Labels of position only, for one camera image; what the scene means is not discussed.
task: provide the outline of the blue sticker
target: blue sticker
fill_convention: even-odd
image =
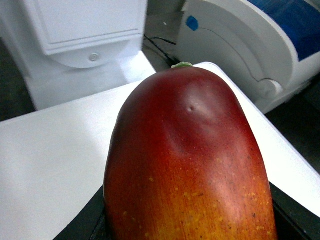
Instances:
[[[194,16],[189,16],[185,23],[192,31],[199,28],[198,20]]]

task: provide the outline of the white plastic cabinet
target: white plastic cabinet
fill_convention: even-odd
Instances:
[[[20,0],[45,55],[141,35],[145,1]]]

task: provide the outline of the red mango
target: red mango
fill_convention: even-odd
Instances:
[[[264,161],[230,87],[198,67],[143,81],[121,108],[104,177],[113,240],[276,240]]]

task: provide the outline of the white surface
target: white surface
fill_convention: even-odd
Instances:
[[[231,80],[261,148],[269,180],[320,217],[320,177]],[[103,184],[118,112],[134,82],[0,122],[0,236],[52,240]]]
[[[34,106],[43,110],[141,81],[155,72],[142,51],[100,67],[71,69],[39,79],[25,78]]]
[[[146,0],[20,0],[46,55],[142,35]]]
[[[186,25],[189,16],[198,20],[196,31]],[[320,52],[299,61],[282,28],[246,0],[189,0],[176,52],[181,61],[217,64],[263,113],[306,88],[320,72]]]

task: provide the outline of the white machine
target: white machine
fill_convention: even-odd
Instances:
[[[320,1],[189,0],[177,56],[217,64],[265,114],[320,72]]]
[[[123,67],[133,60],[146,60],[141,60],[141,49],[147,3],[1,0],[0,36],[25,79],[35,108],[134,81],[132,74],[126,79],[130,69]]]

